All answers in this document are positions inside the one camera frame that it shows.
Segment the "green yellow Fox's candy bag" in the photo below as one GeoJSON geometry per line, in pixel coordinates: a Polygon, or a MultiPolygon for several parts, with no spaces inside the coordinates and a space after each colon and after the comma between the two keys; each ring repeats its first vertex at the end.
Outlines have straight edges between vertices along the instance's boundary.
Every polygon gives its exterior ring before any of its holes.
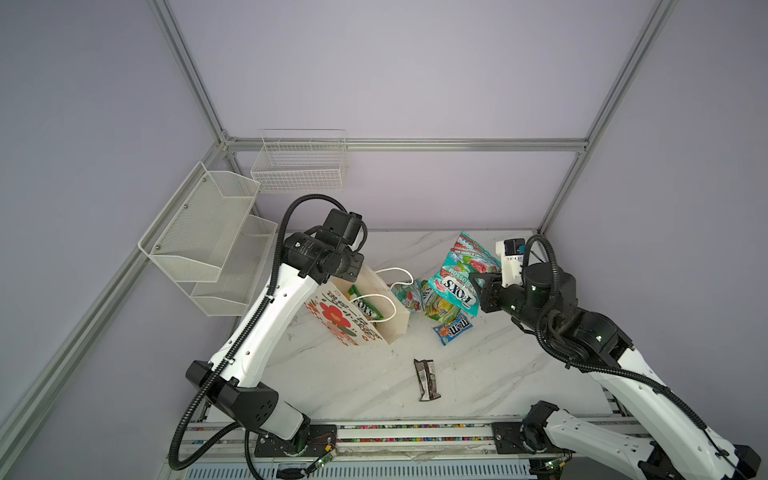
{"type": "Polygon", "coordinates": [[[362,312],[369,321],[383,320],[384,316],[367,298],[362,298],[359,289],[352,285],[348,290],[349,300],[362,312]]]}

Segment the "teal Fox's large candy bag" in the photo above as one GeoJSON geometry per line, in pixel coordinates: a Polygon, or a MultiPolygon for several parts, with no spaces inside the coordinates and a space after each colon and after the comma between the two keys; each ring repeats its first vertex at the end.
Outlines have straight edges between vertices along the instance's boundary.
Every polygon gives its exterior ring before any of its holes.
{"type": "Polygon", "coordinates": [[[470,275],[500,272],[500,261],[471,236],[461,232],[439,271],[428,280],[428,285],[451,305],[476,316],[480,310],[479,294],[470,282],[470,275]]]}

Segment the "white floral paper bag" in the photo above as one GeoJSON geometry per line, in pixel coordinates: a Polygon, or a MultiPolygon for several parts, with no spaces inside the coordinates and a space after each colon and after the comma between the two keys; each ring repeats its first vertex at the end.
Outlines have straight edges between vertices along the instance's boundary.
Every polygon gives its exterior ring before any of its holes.
{"type": "Polygon", "coordinates": [[[331,278],[305,302],[305,308],[347,347],[391,344],[405,335],[411,315],[392,294],[391,287],[413,280],[404,268],[374,270],[365,265],[355,282],[331,278]],[[380,310],[383,320],[369,321],[349,300],[352,285],[380,310]]]}

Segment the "teal Fox's mint blossom bag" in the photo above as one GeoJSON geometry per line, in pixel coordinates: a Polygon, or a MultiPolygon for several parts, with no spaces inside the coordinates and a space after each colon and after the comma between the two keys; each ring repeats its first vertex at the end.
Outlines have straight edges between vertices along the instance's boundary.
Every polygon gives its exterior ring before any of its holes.
{"type": "Polygon", "coordinates": [[[412,313],[423,311],[422,290],[418,280],[410,283],[395,283],[391,287],[391,292],[408,311],[412,313]]]}

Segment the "dark brown snack bar wrapper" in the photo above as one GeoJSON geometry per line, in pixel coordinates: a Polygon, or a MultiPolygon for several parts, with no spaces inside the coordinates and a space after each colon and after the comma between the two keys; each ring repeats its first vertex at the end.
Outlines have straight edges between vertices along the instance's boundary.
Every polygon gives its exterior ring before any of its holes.
{"type": "Polygon", "coordinates": [[[436,369],[433,360],[413,360],[419,382],[420,402],[429,402],[441,397],[436,381],[436,369]]]}

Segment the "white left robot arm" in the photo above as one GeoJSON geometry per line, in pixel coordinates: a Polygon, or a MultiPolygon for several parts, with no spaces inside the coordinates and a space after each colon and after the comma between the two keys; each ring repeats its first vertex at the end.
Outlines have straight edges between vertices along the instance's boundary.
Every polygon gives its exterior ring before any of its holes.
{"type": "Polygon", "coordinates": [[[186,379],[203,397],[251,431],[294,442],[306,416],[262,382],[269,358],[292,319],[331,278],[355,280],[364,255],[348,244],[324,243],[306,233],[288,237],[275,251],[267,286],[246,319],[210,360],[194,361],[186,379]]]}

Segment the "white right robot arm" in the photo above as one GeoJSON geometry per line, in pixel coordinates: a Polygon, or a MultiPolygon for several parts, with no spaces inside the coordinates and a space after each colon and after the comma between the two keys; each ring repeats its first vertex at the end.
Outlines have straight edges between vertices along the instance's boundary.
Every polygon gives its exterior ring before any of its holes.
{"type": "Polygon", "coordinates": [[[471,274],[481,310],[509,314],[547,354],[598,382],[648,434],[633,439],[539,401],[520,424],[522,448],[581,454],[634,479],[756,478],[759,454],[709,427],[610,318],[579,307],[572,275],[554,262],[525,265],[521,274],[519,285],[505,285],[499,273],[471,274]]]}

